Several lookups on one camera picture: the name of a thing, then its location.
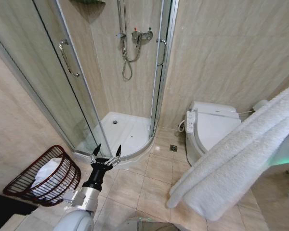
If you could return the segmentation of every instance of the floor drain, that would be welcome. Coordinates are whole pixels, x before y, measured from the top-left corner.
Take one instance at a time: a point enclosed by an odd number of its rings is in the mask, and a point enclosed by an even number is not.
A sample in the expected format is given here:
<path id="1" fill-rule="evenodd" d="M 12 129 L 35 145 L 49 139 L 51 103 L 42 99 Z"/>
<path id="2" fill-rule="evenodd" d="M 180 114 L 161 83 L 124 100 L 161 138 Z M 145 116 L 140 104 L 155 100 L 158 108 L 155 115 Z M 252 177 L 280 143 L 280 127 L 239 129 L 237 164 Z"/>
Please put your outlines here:
<path id="1" fill-rule="evenodd" d="M 173 152 L 177 152 L 177 151 L 178 151 L 178 146 L 171 144 L 169 150 L 170 150 L 170 151 L 173 151 Z"/>

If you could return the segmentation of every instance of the red wire basket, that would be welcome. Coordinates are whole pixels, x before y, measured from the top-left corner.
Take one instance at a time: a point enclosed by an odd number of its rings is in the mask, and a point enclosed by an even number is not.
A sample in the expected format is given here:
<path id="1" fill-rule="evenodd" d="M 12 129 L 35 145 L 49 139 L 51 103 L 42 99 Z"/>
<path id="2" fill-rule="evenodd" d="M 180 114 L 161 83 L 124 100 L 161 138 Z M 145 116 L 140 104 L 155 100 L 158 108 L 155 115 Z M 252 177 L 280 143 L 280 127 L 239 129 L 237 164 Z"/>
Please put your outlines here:
<path id="1" fill-rule="evenodd" d="M 53 158 L 62 158 L 57 169 L 43 182 L 32 187 L 37 172 Z M 43 206 L 53 206 L 62 202 L 63 194 L 67 189 L 77 188 L 80 177 L 80 168 L 61 146 L 54 145 L 13 179 L 3 189 L 3 193 Z"/>

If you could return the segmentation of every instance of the shower door handle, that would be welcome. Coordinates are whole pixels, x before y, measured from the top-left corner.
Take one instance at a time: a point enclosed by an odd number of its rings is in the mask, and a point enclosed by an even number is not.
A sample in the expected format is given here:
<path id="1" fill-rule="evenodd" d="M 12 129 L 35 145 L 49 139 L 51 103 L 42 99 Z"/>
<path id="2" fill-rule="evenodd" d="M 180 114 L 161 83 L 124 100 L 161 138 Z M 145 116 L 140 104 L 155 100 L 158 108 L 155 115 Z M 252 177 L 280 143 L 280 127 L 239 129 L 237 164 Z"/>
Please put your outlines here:
<path id="1" fill-rule="evenodd" d="M 76 74 L 73 73 L 73 72 L 71 71 L 70 66 L 68 65 L 67 57 L 66 57 L 66 54 L 65 54 L 64 49 L 63 49 L 63 46 L 64 46 L 64 45 L 69 45 L 67 39 L 63 39 L 63 40 L 61 40 L 60 43 L 59 43 L 59 49 L 60 49 L 60 51 L 61 51 L 62 57 L 63 57 L 63 59 L 64 59 L 64 62 L 66 63 L 67 69 L 68 69 L 69 73 L 71 73 L 74 77 L 79 77 L 80 74 L 79 74 L 79 73 L 76 73 Z"/>
<path id="2" fill-rule="evenodd" d="M 165 56 L 166 56 L 166 49 L 167 49 L 167 43 L 165 40 L 160 40 L 159 42 L 162 42 L 164 43 L 164 53 L 163 53 L 163 61 L 159 64 L 158 63 L 158 66 L 162 66 L 165 62 Z"/>

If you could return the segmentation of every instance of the tile floor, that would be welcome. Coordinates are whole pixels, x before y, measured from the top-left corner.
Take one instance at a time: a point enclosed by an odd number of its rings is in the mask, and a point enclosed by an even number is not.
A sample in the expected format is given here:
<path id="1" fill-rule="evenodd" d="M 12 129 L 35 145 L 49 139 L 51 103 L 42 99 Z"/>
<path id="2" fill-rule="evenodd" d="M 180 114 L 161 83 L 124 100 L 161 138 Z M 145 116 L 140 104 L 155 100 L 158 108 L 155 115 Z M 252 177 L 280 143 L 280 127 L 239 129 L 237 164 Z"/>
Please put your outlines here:
<path id="1" fill-rule="evenodd" d="M 252 191 L 269 229 L 289 231 L 289 174 L 262 176 Z"/>
<path id="2" fill-rule="evenodd" d="M 173 209 L 166 207 L 170 188 L 189 169 L 184 137 L 175 134 L 175 130 L 158 128 L 150 153 L 140 162 L 129 169 L 106 173 L 94 217 L 94 231 L 112 231 L 126 219 L 136 216 L 178 223 L 191 231 L 268 231 L 251 190 L 216 222 L 207 221 L 183 202 Z M 169 151 L 170 144 L 177 145 L 178 152 Z M 83 175 L 81 185 L 89 176 L 91 167 L 79 165 Z M 47 225 L 42 230 L 51 230 L 69 211 L 64 207 L 61 203 L 51 208 L 39 208 L 43 211 L 36 210 L 31 214 L 34 221 L 27 218 L 23 223 L 32 227 L 34 222 L 36 226 L 44 222 Z M 25 230 L 22 225 L 18 230 Z"/>

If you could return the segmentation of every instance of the white toilet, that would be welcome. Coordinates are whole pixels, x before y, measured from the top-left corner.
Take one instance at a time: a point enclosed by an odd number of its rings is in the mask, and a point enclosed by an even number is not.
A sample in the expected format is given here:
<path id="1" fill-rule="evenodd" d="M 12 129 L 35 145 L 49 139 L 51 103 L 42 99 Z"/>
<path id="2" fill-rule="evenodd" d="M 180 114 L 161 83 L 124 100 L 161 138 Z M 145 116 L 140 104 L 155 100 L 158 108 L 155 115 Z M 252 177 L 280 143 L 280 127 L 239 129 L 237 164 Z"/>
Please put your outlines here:
<path id="1" fill-rule="evenodd" d="M 240 123 L 239 114 L 234 107 L 192 102 L 184 123 L 188 162 L 193 165 Z"/>

